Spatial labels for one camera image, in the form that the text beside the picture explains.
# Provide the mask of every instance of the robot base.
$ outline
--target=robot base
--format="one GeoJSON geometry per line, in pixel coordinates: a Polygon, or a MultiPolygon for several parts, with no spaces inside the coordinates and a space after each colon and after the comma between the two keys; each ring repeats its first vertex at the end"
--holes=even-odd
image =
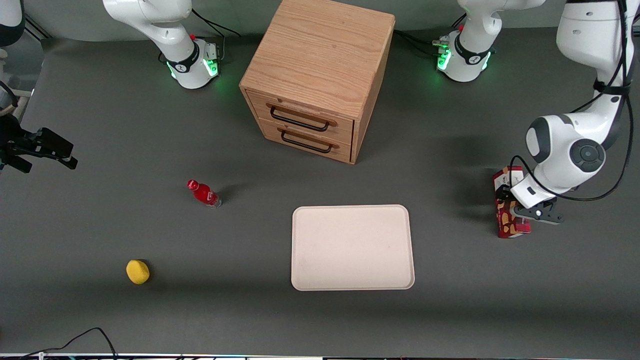
{"type": "Polygon", "coordinates": [[[200,48],[200,57],[191,66],[189,72],[174,71],[167,63],[169,70],[171,70],[171,76],[178,81],[180,86],[187,89],[202,88],[220,74],[216,44],[210,44],[202,39],[196,39],[194,43],[200,48]]]}
{"type": "Polygon", "coordinates": [[[450,79],[454,81],[458,81],[460,83],[468,83],[469,81],[475,80],[480,73],[486,69],[487,62],[491,53],[488,53],[487,56],[479,61],[475,65],[469,65],[465,61],[465,59],[458,54],[455,48],[452,46],[456,37],[460,34],[460,31],[452,31],[448,35],[444,35],[440,37],[440,41],[435,45],[441,48],[440,57],[438,57],[438,63],[436,65],[436,69],[442,71],[447,75],[450,79]]]}

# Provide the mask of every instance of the yellow sponge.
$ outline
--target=yellow sponge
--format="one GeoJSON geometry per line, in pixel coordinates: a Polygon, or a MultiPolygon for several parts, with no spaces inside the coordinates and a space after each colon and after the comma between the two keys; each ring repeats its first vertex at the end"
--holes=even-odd
{"type": "Polygon", "coordinates": [[[149,267],[140,260],[131,260],[127,264],[127,275],[131,282],[142,285],[149,280],[149,267]]]}

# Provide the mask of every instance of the red box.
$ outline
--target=red box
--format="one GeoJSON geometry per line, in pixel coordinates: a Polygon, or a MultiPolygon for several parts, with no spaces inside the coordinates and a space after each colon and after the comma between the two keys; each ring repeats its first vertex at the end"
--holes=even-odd
{"type": "MultiPolygon", "coordinates": [[[[500,186],[509,186],[509,170],[513,173],[513,184],[516,185],[524,178],[522,167],[514,166],[503,168],[500,172],[493,176],[493,190],[496,191],[500,186]]],[[[516,217],[511,214],[511,208],[518,204],[515,200],[500,200],[496,197],[496,218],[498,220],[498,236],[500,238],[516,238],[523,234],[531,232],[531,222],[529,219],[516,217]]]]}

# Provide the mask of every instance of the green led light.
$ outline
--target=green led light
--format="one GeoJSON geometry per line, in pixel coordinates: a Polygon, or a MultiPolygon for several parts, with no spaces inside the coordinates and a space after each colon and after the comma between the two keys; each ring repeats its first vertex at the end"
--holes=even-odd
{"type": "Polygon", "coordinates": [[[491,57],[491,52],[489,52],[489,53],[486,55],[486,59],[484,59],[484,65],[482,65],[482,69],[483,69],[483,70],[484,70],[484,69],[486,69],[486,66],[487,66],[487,64],[488,64],[488,62],[489,62],[489,58],[490,58],[490,57],[491,57]]]}
{"type": "Polygon", "coordinates": [[[171,77],[175,79],[175,74],[173,73],[173,69],[171,68],[171,65],[169,65],[169,62],[166,63],[166,66],[169,68],[169,70],[171,71],[171,77]]]}
{"type": "Polygon", "coordinates": [[[438,59],[438,69],[445,70],[447,65],[449,64],[449,59],[451,58],[451,50],[446,50],[444,54],[440,55],[440,59],[438,59]]]}
{"type": "Polygon", "coordinates": [[[209,75],[213,78],[218,75],[218,62],[214,60],[202,59],[202,63],[207,68],[209,75]]]}

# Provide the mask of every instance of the wooden cabinet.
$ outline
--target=wooden cabinet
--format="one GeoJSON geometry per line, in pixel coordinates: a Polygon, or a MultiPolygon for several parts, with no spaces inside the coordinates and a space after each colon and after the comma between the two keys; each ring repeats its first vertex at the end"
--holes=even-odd
{"type": "Polygon", "coordinates": [[[395,22],[329,0],[283,0],[240,81],[264,137],[354,164],[395,22]]]}

